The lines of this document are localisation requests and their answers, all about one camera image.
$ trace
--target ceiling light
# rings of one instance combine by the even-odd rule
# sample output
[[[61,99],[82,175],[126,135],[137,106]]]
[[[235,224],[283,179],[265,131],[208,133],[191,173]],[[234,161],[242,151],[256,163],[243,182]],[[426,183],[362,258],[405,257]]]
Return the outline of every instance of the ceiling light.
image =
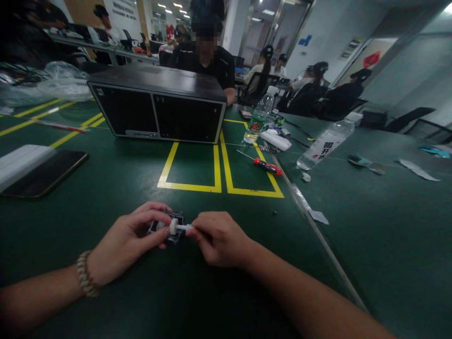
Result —
[[[444,10],[444,12],[452,14],[452,3],[446,7],[446,9]]]

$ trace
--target beaded bracelet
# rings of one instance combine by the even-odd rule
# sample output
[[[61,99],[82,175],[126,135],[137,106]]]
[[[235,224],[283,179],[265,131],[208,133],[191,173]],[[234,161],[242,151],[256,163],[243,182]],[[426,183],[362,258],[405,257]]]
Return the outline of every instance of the beaded bracelet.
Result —
[[[88,298],[96,298],[99,295],[99,288],[89,276],[86,258],[91,251],[83,252],[77,259],[77,272],[79,274],[80,287]]]

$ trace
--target green bottle label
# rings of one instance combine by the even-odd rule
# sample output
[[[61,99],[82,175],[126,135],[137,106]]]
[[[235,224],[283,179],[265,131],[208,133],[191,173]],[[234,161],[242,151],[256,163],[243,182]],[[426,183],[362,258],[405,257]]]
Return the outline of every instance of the green bottle label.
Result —
[[[259,133],[263,129],[265,121],[266,119],[252,117],[248,129],[252,132]]]

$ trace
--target bottle label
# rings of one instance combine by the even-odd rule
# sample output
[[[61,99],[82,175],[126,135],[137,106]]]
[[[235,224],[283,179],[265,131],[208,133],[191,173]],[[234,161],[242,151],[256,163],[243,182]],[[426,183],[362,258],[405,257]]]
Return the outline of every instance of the bottle label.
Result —
[[[266,119],[259,119],[253,116],[248,126],[248,129],[252,132],[259,133],[263,129],[265,121]]]
[[[328,154],[330,154],[336,147],[342,144],[346,138],[338,137],[325,131],[316,139],[312,146],[305,152],[304,156],[314,162],[322,161]]]

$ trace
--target blue sign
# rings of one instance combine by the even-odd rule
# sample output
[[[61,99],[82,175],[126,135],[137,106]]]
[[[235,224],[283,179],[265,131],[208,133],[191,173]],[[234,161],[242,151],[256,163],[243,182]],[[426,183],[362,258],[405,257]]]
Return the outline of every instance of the blue sign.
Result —
[[[309,42],[311,41],[311,38],[312,38],[312,35],[308,35],[306,39],[300,39],[298,44],[301,46],[307,46],[309,44]]]

